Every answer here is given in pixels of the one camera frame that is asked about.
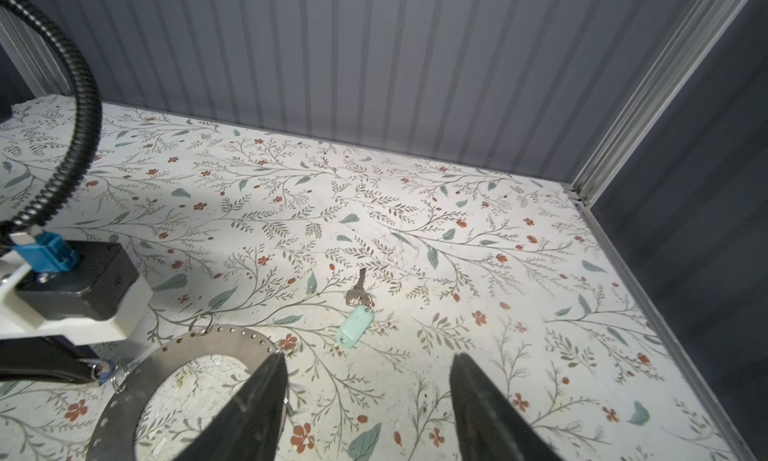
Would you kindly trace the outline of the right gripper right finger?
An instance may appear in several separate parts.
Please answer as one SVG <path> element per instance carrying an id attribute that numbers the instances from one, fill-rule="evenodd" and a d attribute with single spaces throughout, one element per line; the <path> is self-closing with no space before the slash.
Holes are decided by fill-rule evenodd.
<path id="1" fill-rule="evenodd" d="M 454 356 L 450 390 L 463 460 L 558 460 L 467 353 Z"/>

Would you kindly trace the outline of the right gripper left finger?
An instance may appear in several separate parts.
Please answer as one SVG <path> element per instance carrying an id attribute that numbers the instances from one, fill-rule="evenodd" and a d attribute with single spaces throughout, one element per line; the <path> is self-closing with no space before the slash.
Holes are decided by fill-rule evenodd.
<path id="1" fill-rule="evenodd" d="M 285 417 L 288 371 L 273 353 L 243 384 L 179 460 L 274 460 Z"/>

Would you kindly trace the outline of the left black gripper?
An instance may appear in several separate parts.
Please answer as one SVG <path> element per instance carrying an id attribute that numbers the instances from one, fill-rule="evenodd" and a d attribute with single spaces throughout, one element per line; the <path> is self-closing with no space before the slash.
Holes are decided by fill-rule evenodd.
<path id="1" fill-rule="evenodd" d="M 62 336 L 1 341 L 1 381 L 45 381 L 85 384 L 92 381 L 85 363 L 98 355 Z"/>

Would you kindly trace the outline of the green-capped key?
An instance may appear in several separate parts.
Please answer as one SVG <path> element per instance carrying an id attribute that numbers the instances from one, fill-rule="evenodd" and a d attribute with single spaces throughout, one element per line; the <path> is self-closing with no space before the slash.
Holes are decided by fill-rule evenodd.
<path id="1" fill-rule="evenodd" d="M 361 268 L 357 282 L 345 294 L 345 304 L 352 307 L 352 311 L 336 332 L 336 342 L 344 349 L 354 347 L 374 319 L 373 300 L 364 287 L 366 273 L 367 269 Z"/>

